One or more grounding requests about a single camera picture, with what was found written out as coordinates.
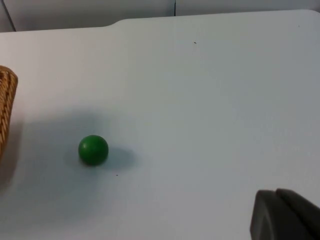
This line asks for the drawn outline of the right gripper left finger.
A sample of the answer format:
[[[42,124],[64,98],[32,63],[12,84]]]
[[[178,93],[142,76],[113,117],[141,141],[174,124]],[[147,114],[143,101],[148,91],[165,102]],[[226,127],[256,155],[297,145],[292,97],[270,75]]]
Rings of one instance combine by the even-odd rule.
[[[250,223],[250,236],[253,240],[287,240],[292,236],[289,226],[292,212],[275,191],[259,190]]]

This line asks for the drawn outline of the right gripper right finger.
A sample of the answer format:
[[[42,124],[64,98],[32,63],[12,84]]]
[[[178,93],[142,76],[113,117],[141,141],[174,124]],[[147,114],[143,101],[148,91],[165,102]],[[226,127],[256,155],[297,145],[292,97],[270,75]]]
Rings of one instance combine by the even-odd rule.
[[[293,190],[278,188],[275,192],[298,217],[309,234],[319,240],[320,208]]]

